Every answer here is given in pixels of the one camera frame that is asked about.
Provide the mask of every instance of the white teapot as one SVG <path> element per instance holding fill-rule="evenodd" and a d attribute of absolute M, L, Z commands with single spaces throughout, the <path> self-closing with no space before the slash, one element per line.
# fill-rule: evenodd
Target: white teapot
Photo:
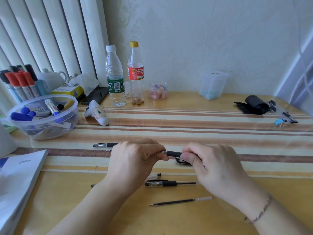
<path fill-rule="evenodd" d="M 37 75 L 37 78 L 45 80 L 50 92 L 63 86 L 69 81 L 68 76 L 64 72 L 49 72 L 47 68 L 43 68 L 42 72 Z"/>

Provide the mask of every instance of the red bottle label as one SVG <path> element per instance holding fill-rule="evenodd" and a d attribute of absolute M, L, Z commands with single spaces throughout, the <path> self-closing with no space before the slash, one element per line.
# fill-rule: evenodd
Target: red bottle label
<path fill-rule="evenodd" d="M 128 67 L 128 79 L 130 80 L 140 80 L 143 79 L 143 67 L 141 68 L 131 68 Z"/>

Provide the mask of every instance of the smartphone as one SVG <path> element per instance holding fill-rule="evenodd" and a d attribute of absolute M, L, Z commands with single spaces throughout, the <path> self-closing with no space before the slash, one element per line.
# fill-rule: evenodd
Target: smartphone
<path fill-rule="evenodd" d="M 89 105 L 92 100 L 95 100 L 98 104 L 103 101 L 106 95 L 109 93 L 108 87 L 96 87 L 82 102 L 82 105 Z"/>

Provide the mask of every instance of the wooden desk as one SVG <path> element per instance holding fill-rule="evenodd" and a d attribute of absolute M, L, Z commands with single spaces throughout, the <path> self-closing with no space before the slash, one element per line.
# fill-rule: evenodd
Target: wooden desk
<path fill-rule="evenodd" d="M 313 118 L 270 96 L 287 109 L 299 124 L 279 128 L 277 117 L 244 115 L 234 102 L 247 95 L 223 94 L 207 101 L 195 92 L 170 92 L 165 101 L 146 95 L 141 106 L 113 107 L 107 97 L 101 107 L 110 120 L 100 126 L 85 119 L 79 106 L 78 125 L 66 135 L 45 141 L 12 133 L 18 144 L 14 154 L 48 149 L 49 156 L 25 208 L 16 234 L 45 234 L 71 211 L 99 182 L 108 168 L 110 153 L 95 150 L 99 142 L 153 138 L 167 150 L 181 151 L 190 141 L 229 144 L 243 167 L 292 213 L 313 229 Z M 158 162 L 154 172 L 162 178 L 195 180 L 191 167 L 175 160 Z M 244 215 L 218 198 L 181 205 L 148 208 L 153 202 L 209 196 L 202 186 L 140 188 L 110 224 L 110 234 L 257 234 L 243 222 Z"/>

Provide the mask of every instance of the water bottle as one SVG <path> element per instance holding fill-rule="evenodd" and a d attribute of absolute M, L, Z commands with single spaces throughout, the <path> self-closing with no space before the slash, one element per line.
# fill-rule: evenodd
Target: water bottle
<path fill-rule="evenodd" d="M 137 41 L 130 42 L 131 53 L 127 61 L 128 79 L 131 84 L 131 103 L 140 105 L 143 99 L 143 63 Z"/>
<path fill-rule="evenodd" d="M 113 106 L 126 104 L 124 75 L 122 64 L 116 55 L 115 45 L 105 46 L 108 55 L 106 56 L 106 78 Z"/>

